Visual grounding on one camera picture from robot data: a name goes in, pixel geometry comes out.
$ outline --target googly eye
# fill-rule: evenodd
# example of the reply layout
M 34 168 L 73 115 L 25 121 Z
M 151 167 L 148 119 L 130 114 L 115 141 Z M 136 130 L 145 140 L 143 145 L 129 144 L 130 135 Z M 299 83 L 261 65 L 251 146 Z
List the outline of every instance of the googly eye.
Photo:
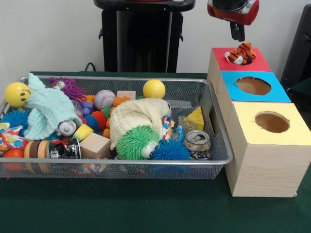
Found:
M 63 89 L 65 87 L 65 83 L 62 81 L 57 82 L 56 84 L 60 89 Z

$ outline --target wire mesh basket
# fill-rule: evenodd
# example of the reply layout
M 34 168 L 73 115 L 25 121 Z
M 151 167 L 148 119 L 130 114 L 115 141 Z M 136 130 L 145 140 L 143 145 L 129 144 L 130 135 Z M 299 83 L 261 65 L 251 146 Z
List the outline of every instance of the wire mesh basket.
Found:
M 44 84 L 50 84 L 50 76 L 39 76 Z M 73 77 L 77 85 L 84 87 L 89 95 L 108 89 L 135 90 L 137 96 L 148 78 L 120 77 Z M 91 160 L 91 159 L 12 159 L 0 158 L 0 177 L 21 178 L 106 178 L 106 179 L 215 179 L 225 164 L 232 158 L 232 148 L 225 124 L 212 86 L 203 79 L 161 79 L 166 86 L 165 100 L 171 104 L 172 118 L 178 123 L 179 116 L 187 116 L 201 106 L 205 121 L 204 131 L 211 141 L 208 161 L 154 161 L 154 160 Z M 11 107 L 3 102 L 0 113 L 3 116 Z M 50 173 L 43 173 L 42 166 L 48 166 Z M 92 167 L 94 172 L 80 173 L 82 167 Z M 22 171 L 14 172 L 17 167 Z

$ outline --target mesh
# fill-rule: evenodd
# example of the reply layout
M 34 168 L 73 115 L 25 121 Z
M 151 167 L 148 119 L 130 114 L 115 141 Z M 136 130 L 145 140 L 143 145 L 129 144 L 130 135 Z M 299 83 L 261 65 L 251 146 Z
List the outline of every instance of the mesh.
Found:
M 42 78 L 42 81 L 46 85 L 50 84 L 46 78 Z M 101 90 L 108 89 L 114 93 L 118 90 L 136 90 L 137 96 L 141 96 L 145 82 L 146 79 L 131 78 L 84 77 L 84 79 L 77 79 L 77 85 L 85 87 L 89 95 L 95 95 Z M 165 100 L 171 104 L 172 118 L 176 123 L 178 122 L 178 116 L 187 116 L 198 106 L 202 107 L 205 120 L 204 131 L 208 133 L 212 143 L 210 149 L 211 161 L 219 162 L 220 165 L 209 165 L 208 162 L 204 165 L 196 163 L 191 165 L 174 165 L 170 163 L 159 165 L 152 164 L 153 161 L 147 161 L 147 164 L 129 165 L 126 164 L 125 160 L 124 164 L 122 164 L 123 161 L 121 164 L 120 161 L 118 163 L 110 161 L 110 163 L 106 164 L 107 160 L 97 160 L 96 164 L 90 164 L 90 162 L 81 164 L 81 161 L 77 164 L 75 163 L 77 160 L 71 160 L 72 163 L 52 162 L 41 164 L 2 162 L 0 163 L 0 176 L 21 178 L 215 179 L 224 166 L 224 160 L 228 158 L 228 154 L 222 131 L 214 132 L 209 119 L 209 113 L 213 108 L 209 85 L 200 80 L 163 80 L 163 82 L 166 86 Z M 51 172 L 43 173 L 41 170 L 42 164 L 49 166 Z M 34 173 L 29 171 L 29 165 L 31 165 Z

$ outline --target light blue washcloth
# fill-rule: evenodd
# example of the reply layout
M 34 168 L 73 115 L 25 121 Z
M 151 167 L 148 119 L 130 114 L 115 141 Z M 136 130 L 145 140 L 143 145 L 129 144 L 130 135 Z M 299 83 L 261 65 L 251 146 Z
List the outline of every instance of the light blue washcloth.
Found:
M 71 100 L 64 92 L 45 88 L 42 81 L 32 73 L 28 77 L 28 86 L 31 95 L 26 107 L 32 111 L 28 117 L 29 127 L 24 133 L 25 138 L 29 140 L 45 139 L 58 128 L 61 122 L 70 119 L 73 119 L 77 126 L 82 125 Z

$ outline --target black cable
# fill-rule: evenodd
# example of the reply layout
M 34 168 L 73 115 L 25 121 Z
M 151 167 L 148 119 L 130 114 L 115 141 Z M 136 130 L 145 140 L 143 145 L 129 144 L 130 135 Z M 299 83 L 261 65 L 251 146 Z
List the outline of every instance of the black cable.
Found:
M 92 66 L 92 67 L 93 67 L 93 71 L 96 71 L 96 68 L 95 68 L 94 64 L 91 63 L 91 62 L 89 62 L 89 63 L 87 64 L 87 66 L 86 66 L 86 68 L 85 68 L 84 71 L 87 71 L 87 69 L 88 69 L 89 66 Z

